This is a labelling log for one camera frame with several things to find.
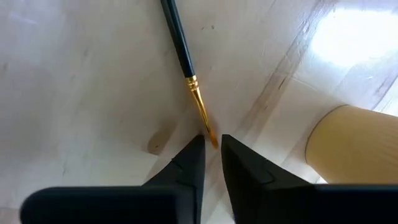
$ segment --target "cardboard tube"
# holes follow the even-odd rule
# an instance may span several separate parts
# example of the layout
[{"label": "cardboard tube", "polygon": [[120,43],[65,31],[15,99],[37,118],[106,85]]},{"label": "cardboard tube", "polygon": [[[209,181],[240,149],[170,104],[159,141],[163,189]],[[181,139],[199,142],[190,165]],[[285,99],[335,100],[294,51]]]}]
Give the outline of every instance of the cardboard tube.
[{"label": "cardboard tube", "polygon": [[398,184],[398,118],[339,107],[317,124],[305,156],[330,184]]}]

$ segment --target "brush tip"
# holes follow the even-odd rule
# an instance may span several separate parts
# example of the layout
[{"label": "brush tip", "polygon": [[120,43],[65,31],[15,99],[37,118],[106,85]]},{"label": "brush tip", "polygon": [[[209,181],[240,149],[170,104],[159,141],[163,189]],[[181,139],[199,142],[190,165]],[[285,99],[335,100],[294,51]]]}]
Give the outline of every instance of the brush tip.
[{"label": "brush tip", "polygon": [[215,135],[213,132],[209,132],[210,135],[210,141],[211,144],[213,145],[213,147],[218,150],[219,149],[219,145],[218,145],[218,140],[217,140],[217,135]]}]

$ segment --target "black paintbrush handle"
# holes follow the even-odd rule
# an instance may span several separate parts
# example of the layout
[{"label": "black paintbrush handle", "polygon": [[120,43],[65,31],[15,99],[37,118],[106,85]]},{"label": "black paintbrush handle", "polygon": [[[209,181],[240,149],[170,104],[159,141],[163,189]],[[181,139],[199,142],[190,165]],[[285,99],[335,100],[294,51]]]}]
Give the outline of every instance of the black paintbrush handle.
[{"label": "black paintbrush handle", "polygon": [[185,78],[190,78],[195,75],[187,42],[185,41],[184,31],[182,29],[180,16],[175,5],[174,0],[160,0],[162,3],[163,11],[166,17],[167,24],[169,25],[170,33],[173,38],[174,47],[177,51],[178,59]]}]

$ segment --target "paintbrush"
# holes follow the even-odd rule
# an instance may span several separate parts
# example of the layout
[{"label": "paintbrush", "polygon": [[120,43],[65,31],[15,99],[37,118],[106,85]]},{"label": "paintbrush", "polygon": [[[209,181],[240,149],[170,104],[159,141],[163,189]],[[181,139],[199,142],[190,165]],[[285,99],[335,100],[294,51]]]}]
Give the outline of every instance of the paintbrush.
[{"label": "paintbrush", "polygon": [[191,57],[189,55],[188,46],[185,41],[185,36],[183,33],[180,16],[178,15],[178,10],[175,5],[175,1],[174,0],[160,0],[160,1],[162,3],[163,11],[166,17],[167,24],[170,29],[170,33],[172,35],[178,59],[180,60],[182,72],[187,81],[192,96],[195,99],[195,102],[199,108],[201,117],[205,122],[206,129],[209,133],[210,141],[212,145],[216,149],[218,149],[217,134],[210,126],[210,121],[206,112],[206,108],[201,98],[197,76],[195,75],[195,71],[193,69]]}]

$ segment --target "black plastic object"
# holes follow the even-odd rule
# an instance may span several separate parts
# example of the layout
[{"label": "black plastic object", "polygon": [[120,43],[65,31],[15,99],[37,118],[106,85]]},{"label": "black plastic object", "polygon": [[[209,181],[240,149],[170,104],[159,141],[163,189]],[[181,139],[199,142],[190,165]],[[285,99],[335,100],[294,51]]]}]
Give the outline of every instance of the black plastic object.
[{"label": "black plastic object", "polygon": [[397,186],[312,185],[229,135],[221,153],[237,224],[398,223]]},{"label": "black plastic object", "polygon": [[205,138],[195,137],[140,187],[58,187],[31,195],[21,208],[23,224],[200,224]]},{"label": "black plastic object", "polygon": [[164,15],[166,17],[167,25],[169,26],[170,34],[173,38],[174,47],[180,60],[180,65],[185,78],[190,78],[195,75],[187,42],[185,40],[184,31],[182,29],[180,16],[174,0],[160,0],[162,3]]}]

